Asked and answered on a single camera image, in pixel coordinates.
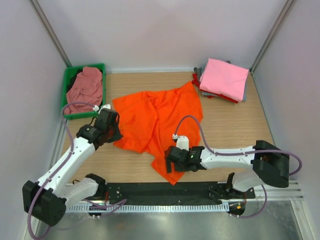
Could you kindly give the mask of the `orange t shirt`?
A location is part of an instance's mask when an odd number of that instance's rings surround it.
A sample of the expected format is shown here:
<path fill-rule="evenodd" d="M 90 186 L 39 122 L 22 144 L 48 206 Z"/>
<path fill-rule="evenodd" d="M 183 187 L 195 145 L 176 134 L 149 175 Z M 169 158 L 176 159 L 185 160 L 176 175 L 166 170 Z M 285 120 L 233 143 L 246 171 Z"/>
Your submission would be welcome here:
<path fill-rule="evenodd" d="M 171 90 L 141 91 L 118 97 L 112 101 L 119 113 L 119 130 L 122 138 L 114 146 L 154 157 L 153 169 L 172 185 L 184 175 L 173 170 L 167 172 L 165 151 L 172 145 L 177 131 L 189 139 L 191 147 L 200 143 L 197 123 L 185 116 L 203 119 L 202 104 L 193 84 L 188 82 Z"/>

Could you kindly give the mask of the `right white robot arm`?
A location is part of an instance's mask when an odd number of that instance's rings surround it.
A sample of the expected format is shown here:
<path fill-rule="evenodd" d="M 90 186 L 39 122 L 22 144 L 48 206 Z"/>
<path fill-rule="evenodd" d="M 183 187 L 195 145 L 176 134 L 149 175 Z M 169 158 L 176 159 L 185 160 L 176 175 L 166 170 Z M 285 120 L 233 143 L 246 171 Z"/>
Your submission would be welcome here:
<path fill-rule="evenodd" d="M 254 146 L 239 149 L 214 149 L 204 146 L 187 147 L 185 140 L 177 140 L 164 152 L 166 171 L 197 172 L 217 168 L 236 168 L 242 172 L 228 175 L 225 192 L 237 198 L 249 189 L 268 185 L 274 188 L 289 186 L 290 156 L 264 140 Z"/>

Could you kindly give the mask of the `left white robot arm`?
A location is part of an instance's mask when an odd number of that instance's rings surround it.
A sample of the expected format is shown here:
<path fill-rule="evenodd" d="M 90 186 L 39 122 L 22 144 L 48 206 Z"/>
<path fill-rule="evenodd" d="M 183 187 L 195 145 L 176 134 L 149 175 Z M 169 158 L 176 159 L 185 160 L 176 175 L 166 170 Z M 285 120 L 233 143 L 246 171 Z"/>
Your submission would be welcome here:
<path fill-rule="evenodd" d="M 99 111 L 93 125 L 82 126 L 71 146 L 55 165 L 37 181 L 28 180 L 22 187 L 24 211 L 50 227 L 55 226 L 69 207 L 93 197 L 101 200 L 107 190 L 106 181 L 87 174 L 81 181 L 67 186 L 68 181 L 99 147 L 122 138 L 120 115 L 108 107 Z"/>

